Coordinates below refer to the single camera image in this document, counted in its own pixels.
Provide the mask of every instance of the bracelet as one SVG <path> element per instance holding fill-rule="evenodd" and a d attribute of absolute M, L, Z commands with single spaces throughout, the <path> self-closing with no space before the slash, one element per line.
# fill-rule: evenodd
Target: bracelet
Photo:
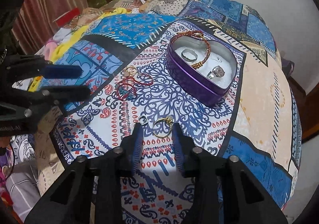
<path fill-rule="evenodd" d="M 153 78 L 149 74 L 139 73 L 138 75 L 139 76 L 147 76 L 147 77 L 149 77 L 149 79 L 151 81 L 148 83 L 142 83 L 140 81 L 137 81 L 133 76 L 125 77 L 123 80 L 119 81 L 115 85 L 115 91 L 116 91 L 116 94 L 117 94 L 119 100 L 125 101 L 125 99 L 133 100 L 133 99 L 137 98 L 136 88 L 134 87 L 134 84 L 140 84 L 140 85 L 144 85 L 144 86 L 150 86 L 153 84 L 153 82 L 154 82 Z M 126 90 L 124 86 L 131 87 L 131 89 Z"/>
<path fill-rule="evenodd" d="M 199 69 L 203 66 L 203 64 L 208 60 L 210 54 L 211 54 L 211 45 L 208 43 L 208 41 L 204 38 L 204 33 L 201 31 L 187 31 L 187 32 L 181 32 L 177 33 L 176 36 L 174 36 L 171 40 L 171 43 L 174 43 L 178 38 L 182 36 L 188 36 L 188 37 L 194 37 L 196 39 L 201 39 L 207 44 L 207 54 L 205 58 L 202 61 L 199 61 L 198 63 L 192 64 L 191 67 L 196 69 Z"/>

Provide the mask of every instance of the ring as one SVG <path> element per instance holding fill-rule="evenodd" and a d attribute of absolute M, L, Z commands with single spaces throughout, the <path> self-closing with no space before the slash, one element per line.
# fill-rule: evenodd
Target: ring
<path fill-rule="evenodd" d="M 208 79 L 212 79 L 214 78 L 215 76 L 218 77 L 218 78 L 221 78 L 225 75 L 225 71 L 223 70 L 223 68 L 221 68 L 220 66 L 216 66 L 213 68 L 212 71 L 210 71 L 207 75 L 207 78 Z"/>
<path fill-rule="evenodd" d="M 172 132 L 172 129 L 173 129 L 173 116 L 171 116 L 171 115 L 169 115 L 169 116 L 167 116 L 167 117 L 165 117 L 165 118 L 160 118 L 160 119 L 157 119 L 157 121 L 155 121 L 154 123 L 153 123 L 153 127 L 158 123 L 158 122 L 160 122 L 160 121 L 165 121 L 168 125 L 169 125 L 169 132 L 165 135 L 165 136 L 159 136 L 159 135 L 157 135 L 154 131 L 152 131 L 153 132 L 153 134 L 154 134 L 154 136 L 155 137 L 158 137 L 158 138 L 166 138 L 171 132 Z"/>
<path fill-rule="evenodd" d="M 139 123 L 141 123 L 141 125 L 143 126 L 143 125 L 146 125 L 146 124 L 148 123 L 148 118 L 147 118 L 147 116 L 145 116 L 145 115 L 141 115 L 141 116 L 138 117 L 138 121 L 139 121 Z"/>
<path fill-rule="evenodd" d="M 221 60 L 219 57 L 217 58 L 217 60 L 214 59 L 214 58 L 213 58 L 213 60 L 215 60 L 215 61 L 217 61 L 217 62 L 219 62 L 219 63 L 222 63 L 222 60 Z"/>
<path fill-rule="evenodd" d="M 138 70 L 134 66 L 128 66 L 123 69 L 124 71 L 124 76 L 129 77 L 129 76 L 135 76 Z"/>
<path fill-rule="evenodd" d="M 190 54 L 192 54 L 195 58 L 193 58 L 193 59 L 192 59 L 192 58 L 189 58 L 189 57 L 185 56 L 184 53 L 190 53 Z M 194 50 L 191 50 L 191 49 L 186 48 L 186 49 L 184 49 L 184 50 L 181 52 L 181 57 L 182 57 L 185 61 L 195 62 L 195 61 L 197 60 L 198 55 L 196 54 L 196 52 L 195 52 Z"/>

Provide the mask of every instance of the silver ring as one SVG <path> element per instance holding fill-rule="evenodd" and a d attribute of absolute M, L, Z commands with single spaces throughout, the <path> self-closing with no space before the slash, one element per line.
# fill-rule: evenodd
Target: silver ring
<path fill-rule="evenodd" d="M 218 78 L 221 78 L 225 75 L 225 71 L 223 70 L 223 68 L 221 68 L 220 66 L 216 66 L 213 68 L 212 71 L 210 71 L 207 75 L 207 78 L 208 79 L 212 79 L 214 78 L 215 76 L 218 77 Z"/>
<path fill-rule="evenodd" d="M 143 125 L 146 125 L 146 124 L 148 123 L 148 118 L 147 118 L 147 116 L 145 116 L 145 115 L 141 115 L 141 116 L 138 117 L 138 121 L 139 121 L 139 123 L 141 123 L 141 125 L 143 126 Z"/>
<path fill-rule="evenodd" d="M 190 54 L 192 54 L 195 58 L 194 58 L 194 59 L 191 59 L 191 58 L 185 56 L 184 53 L 190 53 Z M 191 49 L 186 48 L 186 49 L 184 49 L 184 50 L 181 52 L 181 57 L 182 57 L 185 61 L 187 61 L 187 62 L 195 62 L 195 61 L 197 60 L 198 55 L 196 54 L 196 52 L 195 52 L 194 50 L 191 50 Z"/>

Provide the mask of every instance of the red box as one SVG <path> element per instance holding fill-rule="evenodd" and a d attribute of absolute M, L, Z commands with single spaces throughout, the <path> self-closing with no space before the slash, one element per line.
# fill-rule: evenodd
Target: red box
<path fill-rule="evenodd" d="M 74 8 L 71 11 L 68 11 L 64 14 L 62 14 L 60 17 L 54 20 L 54 22 L 57 23 L 59 27 L 63 27 L 65 24 L 70 22 L 75 16 L 80 15 L 80 10 L 79 8 Z"/>

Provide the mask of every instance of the patchwork tablecloth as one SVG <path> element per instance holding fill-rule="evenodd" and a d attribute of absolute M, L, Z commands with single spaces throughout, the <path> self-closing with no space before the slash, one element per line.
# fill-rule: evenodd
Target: patchwork tablecloth
<path fill-rule="evenodd" d="M 272 34 L 259 13 L 248 5 L 231 0 L 151 0 L 145 13 L 194 16 L 214 20 L 214 24 L 238 40 L 247 41 L 250 48 L 261 45 L 274 59 L 278 55 Z M 264 51 L 255 54 L 265 61 Z"/>
<path fill-rule="evenodd" d="M 202 30 L 207 40 L 222 43 L 237 60 L 231 88 L 211 108 L 188 95 L 165 66 L 170 39 L 187 30 Z M 300 164 L 298 111 L 276 61 L 263 46 L 251 43 L 256 51 L 250 43 L 230 36 L 215 21 L 195 17 L 134 14 L 93 23 L 56 62 L 80 65 L 82 76 L 44 79 L 39 86 L 85 84 L 92 91 L 89 101 L 66 107 L 70 115 L 51 133 L 61 162 L 67 166 L 78 155 L 103 155 L 131 134 L 138 116 L 147 115 L 138 170 L 134 178 L 121 179 L 123 217 L 127 223 L 180 223 L 192 205 L 194 180 L 178 172 L 171 137 L 152 135 L 153 122 L 172 115 L 196 145 L 216 156 L 239 156 L 283 207 L 293 194 Z M 120 101 L 114 88 L 128 65 L 151 75 L 154 83 L 137 85 L 135 100 Z M 219 195 L 222 208 L 221 191 Z"/>

